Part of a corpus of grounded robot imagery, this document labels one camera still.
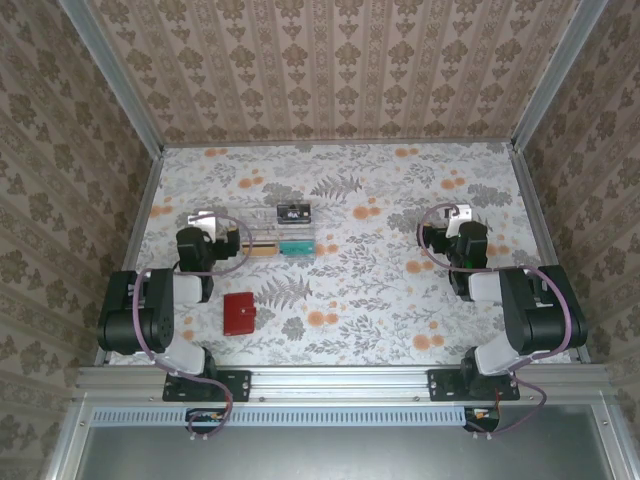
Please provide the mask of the floral table covering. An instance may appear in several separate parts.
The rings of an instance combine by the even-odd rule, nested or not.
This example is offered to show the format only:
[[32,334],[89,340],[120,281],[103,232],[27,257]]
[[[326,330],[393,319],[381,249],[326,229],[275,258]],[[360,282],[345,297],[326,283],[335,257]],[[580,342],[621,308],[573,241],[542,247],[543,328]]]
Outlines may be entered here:
[[[137,265],[172,266],[191,213],[284,201],[310,203],[315,256],[225,263],[210,301],[176,312],[178,334],[222,365],[451,364],[492,339],[501,308],[457,298],[417,244],[439,203],[471,206],[491,265],[539,261],[510,145],[366,144],[167,150]],[[225,336],[223,298],[240,292],[254,294],[255,331]]]

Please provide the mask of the black card with white print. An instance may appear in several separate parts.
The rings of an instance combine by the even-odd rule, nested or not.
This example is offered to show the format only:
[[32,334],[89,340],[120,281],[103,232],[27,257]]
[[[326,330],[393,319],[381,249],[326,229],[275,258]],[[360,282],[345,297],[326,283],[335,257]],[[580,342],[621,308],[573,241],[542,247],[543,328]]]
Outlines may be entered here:
[[310,224],[312,209],[309,203],[288,203],[276,206],[276,220],[280,225]]

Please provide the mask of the clear acrylic card organizer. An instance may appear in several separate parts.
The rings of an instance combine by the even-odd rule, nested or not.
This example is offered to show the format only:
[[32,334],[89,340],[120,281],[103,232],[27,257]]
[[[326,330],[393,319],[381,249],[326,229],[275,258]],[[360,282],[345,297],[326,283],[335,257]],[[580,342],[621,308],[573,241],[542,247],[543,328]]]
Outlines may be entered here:
[[[276,220],[276,206],[242,209],[242,215],[239,219],[249,228],[252,235],[252,242],[243,234],[242,244],[248,242],[250,245],[258,242],[265,243],[279,243],[286,240],[313,240],[316,247],[316,235],[315,225],[312,222],[310,224],[297,224],[297,225],[280,225]],[[254,258],[287,258],[287,259],[300,259],[303,257],[314,257],[314,255],[290,257],[281,255],[280,252],[274,257],[254,257]]]

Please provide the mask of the grey metal panel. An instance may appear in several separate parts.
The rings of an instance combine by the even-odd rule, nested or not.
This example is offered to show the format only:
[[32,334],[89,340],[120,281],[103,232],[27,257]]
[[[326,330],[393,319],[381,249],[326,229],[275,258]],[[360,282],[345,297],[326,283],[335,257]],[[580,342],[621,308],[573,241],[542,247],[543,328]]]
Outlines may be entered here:
[[551,406],[502,435],[460,427],[95,426],[73,409],[46,480],[640,480],[619,413]]

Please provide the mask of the long aluminium mounting rail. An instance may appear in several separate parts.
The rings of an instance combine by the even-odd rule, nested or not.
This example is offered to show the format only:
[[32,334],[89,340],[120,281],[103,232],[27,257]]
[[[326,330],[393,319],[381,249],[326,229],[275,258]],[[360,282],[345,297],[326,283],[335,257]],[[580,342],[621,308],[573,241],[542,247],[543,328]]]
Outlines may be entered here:
[[[405,406],[432,402],[431,384],[443,365],[260,367],[249,366],[245,406]],[[534,364],[517,372],[522,383],[544,390],[549,405],[613,402],[615,389],[596,364]],[[148,366],[83,368],[72,401],[94,405],[162,404],[165,374]]]

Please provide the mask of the small black controller board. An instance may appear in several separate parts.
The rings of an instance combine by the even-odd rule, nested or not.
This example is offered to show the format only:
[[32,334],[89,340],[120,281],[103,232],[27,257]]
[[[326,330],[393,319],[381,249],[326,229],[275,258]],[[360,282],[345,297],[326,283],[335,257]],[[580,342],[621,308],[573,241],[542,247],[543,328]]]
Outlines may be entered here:
[[210,436],[226,422],[225,408],[193,408],[185,413],[185,428],[192,436]]
[[465,407],[465,425],[463,428],[472,433],[494,432],[500,422],[498,407]]

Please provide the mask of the thin aluminium wall rail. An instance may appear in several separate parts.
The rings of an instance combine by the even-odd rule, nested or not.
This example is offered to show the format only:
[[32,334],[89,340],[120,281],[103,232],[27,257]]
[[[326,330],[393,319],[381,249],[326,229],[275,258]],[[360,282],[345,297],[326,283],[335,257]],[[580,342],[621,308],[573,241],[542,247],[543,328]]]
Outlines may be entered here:
[[251,142],[201,142],[201,143],[167,143],[162,148],[205,148],[205,147],[227,147],[227,148],[251,148],[251,147],[280,147],[280,146],[320,146],[320,145],[432,145],[432,144],[462,144],[471,145],[475,143],[502,143],[512,145],[510,138],[395,138],[395,139],[333,139],[333,140],[274,140],[274,141],[251,141]]

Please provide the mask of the red card holder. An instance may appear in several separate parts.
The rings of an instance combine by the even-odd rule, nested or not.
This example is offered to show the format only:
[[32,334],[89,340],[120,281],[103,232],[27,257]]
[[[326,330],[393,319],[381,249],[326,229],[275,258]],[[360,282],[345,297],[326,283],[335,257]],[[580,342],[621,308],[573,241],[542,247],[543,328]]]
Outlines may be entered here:
[[223,333],[225,336],[252,334],[257,310],[252,292],[226,294],[223,298]]

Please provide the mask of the aluminium side rail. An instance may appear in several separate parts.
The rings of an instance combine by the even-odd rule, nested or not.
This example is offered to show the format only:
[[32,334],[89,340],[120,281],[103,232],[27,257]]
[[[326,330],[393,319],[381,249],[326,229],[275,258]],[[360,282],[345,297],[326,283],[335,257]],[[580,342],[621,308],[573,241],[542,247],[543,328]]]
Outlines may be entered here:
[[149,170],[138,213],[133,224],[126,254],[124,256],[122,270],[134,270],[143,241],[148,218],[152,210],[155,193],[160,183],[160,177],[164,164],[164,150],[155,156]]
[[524,155],[516,147],[510,145],[510,158],[535,239],[538,256],[544,265],[558,264],[558,256]]

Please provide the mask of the teal credit card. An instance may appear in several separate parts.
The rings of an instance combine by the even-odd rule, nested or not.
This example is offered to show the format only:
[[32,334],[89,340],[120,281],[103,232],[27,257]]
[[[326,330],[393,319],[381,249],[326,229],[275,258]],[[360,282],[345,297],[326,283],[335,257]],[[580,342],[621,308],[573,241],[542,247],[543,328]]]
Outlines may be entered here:
[[284,256],[314,255],[315,251],[316,247],[313,240],[286,240],[279,243],[279,252]]

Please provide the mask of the aluminium frame post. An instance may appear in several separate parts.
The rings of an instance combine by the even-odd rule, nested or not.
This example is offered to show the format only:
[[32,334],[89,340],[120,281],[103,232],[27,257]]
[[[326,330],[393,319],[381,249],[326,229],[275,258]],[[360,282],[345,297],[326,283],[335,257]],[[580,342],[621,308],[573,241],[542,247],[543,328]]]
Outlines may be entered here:
[[608,0],[580,0],[515,127],[511,140],[516,153],[523,152],[549,110],[607,3]]
[[119,58],[115,47],[100,27],[98,17],[91,11],[87,0],[60,0],[60,4],[152,161],[157,161],[162,156],[164,141],[143,103],[142,95],[136,90],[127,73],[125,62]]

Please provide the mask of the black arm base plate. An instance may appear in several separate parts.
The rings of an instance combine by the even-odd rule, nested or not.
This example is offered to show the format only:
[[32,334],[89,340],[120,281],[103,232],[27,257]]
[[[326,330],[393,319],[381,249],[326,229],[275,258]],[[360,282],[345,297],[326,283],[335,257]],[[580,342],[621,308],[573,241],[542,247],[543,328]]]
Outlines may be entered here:
[[520,399],[517,384],[508,376],[466,377],[460,369],[432,369],[427,371],[430,399],[444,401],[516,401]]
[[[216,380],[225,385],[234,402],[247,402],[251,391],[249,370],[219,370]],[[209,383],[194,382],[183,377],[167,375],[163,388],[164,402],[224,402],[225,393]]]

